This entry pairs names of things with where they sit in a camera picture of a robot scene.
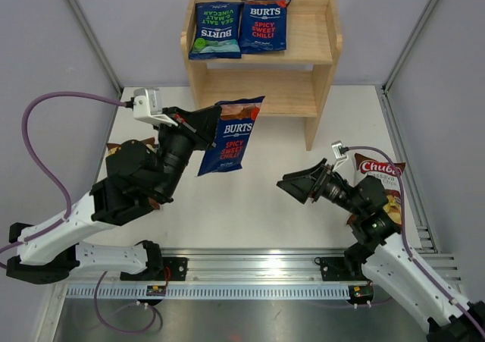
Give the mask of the blue Burts sea salt bag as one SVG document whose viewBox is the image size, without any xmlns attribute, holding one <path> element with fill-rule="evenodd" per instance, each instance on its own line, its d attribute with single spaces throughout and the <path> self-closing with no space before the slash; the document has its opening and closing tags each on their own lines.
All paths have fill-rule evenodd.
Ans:
<svg viewBox="0 0 485 342">
<path fill-rule="evenodd" d="M 241 2 L 196 4 L 196 34 L 189 52 L 191 60 L 239 59 Z"/>
</svg>

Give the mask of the blue Burts spicy chilli bag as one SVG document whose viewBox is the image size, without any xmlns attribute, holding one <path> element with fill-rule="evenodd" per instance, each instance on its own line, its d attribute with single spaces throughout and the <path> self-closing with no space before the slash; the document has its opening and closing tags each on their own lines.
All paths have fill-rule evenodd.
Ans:
<svg viewBox="0 0 485 342">
<path fill-rule="evenodd" d="M 244 0 L 239 49 L 244 55 L 286 50 L 288 6 L 292 0 Z"/>
</svg>

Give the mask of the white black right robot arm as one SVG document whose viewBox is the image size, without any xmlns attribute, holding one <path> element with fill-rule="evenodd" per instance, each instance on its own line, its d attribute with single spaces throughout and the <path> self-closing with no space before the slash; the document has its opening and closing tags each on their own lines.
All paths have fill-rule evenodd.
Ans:
<svg viewBox="0 0 485 342">
<path fill-rule="evenodd" d="M 484 339 L 484 303 L 472 303 L 408 245 L 404 227 L 385 212 L 389 200 L 380 179 L 368 175 L 351 186 L 322 160 L 285 174 L 277 186 L 300 203 L 323 197 L 355 216 L 351 229 L 357 241 L 344 252 L 346 274 L 382 287 L 428 341 Z"/>
</svg>

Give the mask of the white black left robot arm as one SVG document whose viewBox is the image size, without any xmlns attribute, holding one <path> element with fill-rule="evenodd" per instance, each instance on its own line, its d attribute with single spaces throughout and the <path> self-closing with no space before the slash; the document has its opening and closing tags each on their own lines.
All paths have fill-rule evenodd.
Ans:
<svg viewBox="0 0 485 342">
<path fill-rule="evenodd" d="M 123 281 L 153 281 L 163 275 L 157 243 L 100 246 L 85 239 L 153 212 L 153 202 L 172 202 L 192 153 L 214 148 L 220 115 L 219 105 L 151 111 L 136 99 L 133 116 L 158 131 L 158 146 L 151 149 L 139 140 L 122 143 L 105 159 L 106 178 L 69 206 L 66 215 L 37 226 L 13 224 L 9 237 L 17 254 L 7 261 L 6 275 L 31 284 L 53 284 L 85 271 L 116 271 Z"/>
</svg>

